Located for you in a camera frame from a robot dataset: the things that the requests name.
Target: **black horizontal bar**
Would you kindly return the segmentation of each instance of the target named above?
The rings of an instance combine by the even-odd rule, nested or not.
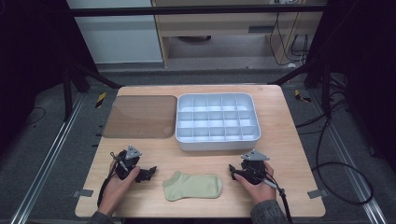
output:
[[[304,5],[241,5],[241,6],[193,6],[193,7],[117,7],[117,8],[74,8],[51,10],[50,15],[73,17],[142,16],[214,13],[258,13],[258,12],[314,12],[325,11],[326,4]]]

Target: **plastic organizer box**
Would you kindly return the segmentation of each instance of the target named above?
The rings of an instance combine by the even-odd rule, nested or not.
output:
[[[253,149],[260,136],[247,93],[192,93],[177,100],[176,139],[182,150]]]

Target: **sock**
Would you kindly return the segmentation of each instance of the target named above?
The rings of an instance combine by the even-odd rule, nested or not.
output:
[[[163,181],[166,200],[182,198],[218,198],[221,194],[221,179],[216,175],[186,175],[176,171]]]

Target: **table top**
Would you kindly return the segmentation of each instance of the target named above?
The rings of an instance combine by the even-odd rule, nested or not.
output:
[[[254,101],[262,136],[255,149],[270,158],[278,185],[285,189],[292,217],[322,217],[325,208],[321,198],[310,199],[307,192],[317,189],[304,149],[295,129],[282,90],[273,85],[185,85],[123,87],[122,95],[174,95],[185,93],[245,92]],[[150,181],[133,183],[114,217],[249,217],[253,204],[237,181],[230,177],[229,164],[240,169],[241,154],[246,150],[187,152],[178,147],[175,136],[169,138],[102,137],[84,189],[91,197],[81,196],[76,215],[90,217],[112,161],[110,152],[119,153],[129,145],[143,153],[138,165],[142,169],[157,166]],[[163,181],[175,171],[189,175],[218,175],[222,181],[217,199],[188,198],[168,202]],[[280,207],[283,203],[277,197]]]

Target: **gray sleeve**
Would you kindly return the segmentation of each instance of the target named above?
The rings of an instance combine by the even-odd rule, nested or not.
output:
[[[87,224],[114,224],[110,217],[103,213],[95,212]]]
[[[256,204],[250,212],[253,224],[286,224],[289,223],[279,204],[275,200]]]

